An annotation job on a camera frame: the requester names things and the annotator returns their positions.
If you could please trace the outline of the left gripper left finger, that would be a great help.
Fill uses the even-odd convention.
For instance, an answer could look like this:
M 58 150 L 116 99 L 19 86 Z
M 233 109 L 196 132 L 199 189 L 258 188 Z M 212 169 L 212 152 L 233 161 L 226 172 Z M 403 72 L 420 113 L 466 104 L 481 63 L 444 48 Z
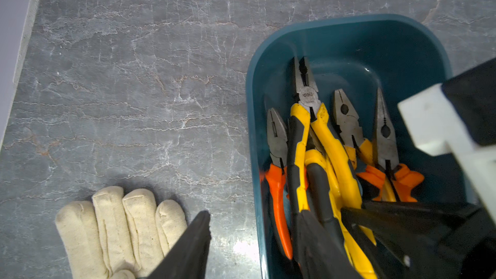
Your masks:
M 211 242 L 211 215 L 199 212 L 148 279 L 204 279 Z

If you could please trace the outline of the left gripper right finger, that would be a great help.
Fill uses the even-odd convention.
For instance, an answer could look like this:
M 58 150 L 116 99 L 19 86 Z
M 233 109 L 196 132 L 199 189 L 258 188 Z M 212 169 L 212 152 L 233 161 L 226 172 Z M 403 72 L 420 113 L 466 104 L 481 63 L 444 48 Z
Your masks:
M 293 257 L 304 278 L 360 278 L 309 210 L 294 217 Z

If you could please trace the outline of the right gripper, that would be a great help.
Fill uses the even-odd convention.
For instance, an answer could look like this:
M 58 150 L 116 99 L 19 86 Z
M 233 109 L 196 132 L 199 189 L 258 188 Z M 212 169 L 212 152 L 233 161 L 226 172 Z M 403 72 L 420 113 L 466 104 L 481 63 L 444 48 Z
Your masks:
M 451 153 L 480 199 L 368 201 L 342 220 L 380 278 L 495 276 L 495 60 L 399 103 L 414 145 Z

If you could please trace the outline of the yellow black combination pliers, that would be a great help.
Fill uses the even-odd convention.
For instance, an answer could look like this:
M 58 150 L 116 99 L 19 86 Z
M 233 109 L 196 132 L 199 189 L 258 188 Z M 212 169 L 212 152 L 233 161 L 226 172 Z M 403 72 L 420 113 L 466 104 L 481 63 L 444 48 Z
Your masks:
M 330 159 L 339 183 L 343 206 L 362 208 L 359 182 L 350 158 L 329 123 L 329 112 L 319 100 L 318 87 L 306 57 L 294 57 L 294 86 L 296 101 L 291 107 L 289 118 L 288 145 L 288 189 L 291 205 L 293 237 L 293 257 L 300 262 L 299 249 L 303 246 L 297 241 L 297 214 L 309 209 L 305 184 L 304 159 L 310 130 L 324 147 L 324 154 Z

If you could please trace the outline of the teal plastic storage box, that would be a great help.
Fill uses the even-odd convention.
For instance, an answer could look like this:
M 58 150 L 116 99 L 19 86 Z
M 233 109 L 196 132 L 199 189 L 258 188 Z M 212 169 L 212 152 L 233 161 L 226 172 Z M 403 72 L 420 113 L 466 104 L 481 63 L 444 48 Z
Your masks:
M 289 25 L 259 46 L 246 82 L 249 148 L 254 207 L 263 278 L 299 278 L 280 253 L 268 216 L 269 189 L 264 181 L 271 158 L 267 144 L 267 110 L 289 117 L 294 101 L 293 59 L 307 57 L 319 98 L 328 110 L 333 93 L 343 89 L 372 136 L 376 90 L 381 87 L 395 128 L 400 161 L 422 173 L 417 198 L 424 202 L 471 202 L 474 192 L 456 159 L 429 156 L 415 148 L 398 103 L 453 77 L 444 47 L 425 26 L 396 14 L 362 15 Z

